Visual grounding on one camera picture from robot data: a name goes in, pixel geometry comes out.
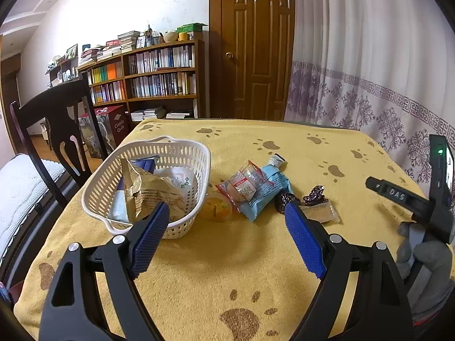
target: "metal screw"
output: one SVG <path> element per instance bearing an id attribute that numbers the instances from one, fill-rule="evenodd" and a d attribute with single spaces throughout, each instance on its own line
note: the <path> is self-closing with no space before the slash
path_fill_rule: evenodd
<path id="1" fill-rule="evenodd" d="M 339 244 L 342 241 L 342 238 L 339 234 L 331 234 L 329 240 L 333 244 Z"/>
<path id="2" fill-rule="evenodd" d="M 79 244 L 77 242 L 73 242 L 68 246 L 69 251 L 76 251 L 77 249 L 79 249 Z"/>
<path id="3" fill-rule="evenodd" d="M 116 245 L 119 245 L 122 242 L 125 242 L 125 236 L 119 234 L 112 239 L 112 242 L 115 243 Z"/>
<path id="4" fill-rule="evenodd" d="M 386 245 L 385 243 L 383 243 L 382 241 L 376 242 L 376 247 L 377 247 L 379 250 L 385 250 L 385 249 L 387 249 L 387 245 Z"/>

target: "blue gripper pad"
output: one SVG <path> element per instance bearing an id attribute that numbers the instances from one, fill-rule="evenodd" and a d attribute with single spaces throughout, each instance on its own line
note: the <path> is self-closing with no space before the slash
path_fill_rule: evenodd
<path id="1" fill-rule="evenodd" d="M 155 209 L 152 214 L 154 214 L 153 218 L 149 221 L 133 247 L 132 261 L 129 268 L 131 279 L 133 280 L 139 276 L 139 273 L 147 270 L 169 224 L 169 207 L 165 203 L 161 203 L 161 206 Z"/>
<path id="2" fill-rule="evenodd" d="M 322 247 L 308 229 L 301 214 L 302 212 L 299 207 L 294 206 L 291 203 L 286 204 L 284 210 L 286 227 L 299 250 L 300 256 L 302 256 L 308 271 L 315 273 L 316 277 L 321 279 L 327 270 L 322 258 Z"/>

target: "ceiling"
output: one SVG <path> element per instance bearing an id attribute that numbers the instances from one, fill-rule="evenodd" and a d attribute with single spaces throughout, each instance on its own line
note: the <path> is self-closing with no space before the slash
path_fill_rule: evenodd
<path id="1" fill-rule="evenodd" d="M 41 20 L 58 0 L 17 0 L 0 27 L 1 60 L 20 53 Z"/>

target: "hand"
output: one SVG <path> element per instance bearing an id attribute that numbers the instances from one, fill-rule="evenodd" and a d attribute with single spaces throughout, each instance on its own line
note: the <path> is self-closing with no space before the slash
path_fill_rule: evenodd
<path id="1" fill-rule="evenodd" d="M 397 267 L 401 278 L 408 277 L 411 271 L 408 260 L 413 254 L 415 259 L 420 261 L 428 270 L 431 277 L 424 289 L 409 298 L 412 319 L 416 323 L 421 323 L 433 317 L 442 309 L 455 286 L 453 279 L 450 278 L 452 270 L 452 252 L 447 245 L 439 240 L 422 242 L 415 246 L 412 252 L 409 244 L 409 222 L 401 222 L 398 227 L 398 234 L 405 237 L 397 250 Z"/>

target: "basket on shelf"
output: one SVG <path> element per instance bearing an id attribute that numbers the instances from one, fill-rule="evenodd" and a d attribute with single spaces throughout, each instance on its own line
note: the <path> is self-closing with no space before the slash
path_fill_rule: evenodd
<path id="1" fill-rule="evenodd" d="M 82 194 L 82 208 L 91 217 L 104 223 L 113 236 L 126 234 L 132 224 L 120 223 L 107 218 L 121 174 L 120 159 L 142 159 L 160 155 L 156 168 L 188 167 L 197 179 L 197 186 L 188 196 L 187 215 L 169 223 L 163 238 L 182 237 L 193 225 L 194 219 L 204 203 L 210 175 L 210 151 L 207 146 L 192 140 L 177 140 L 161 136 L 153 140 L 129 142 L 115 149 L 93 174 Z"/>

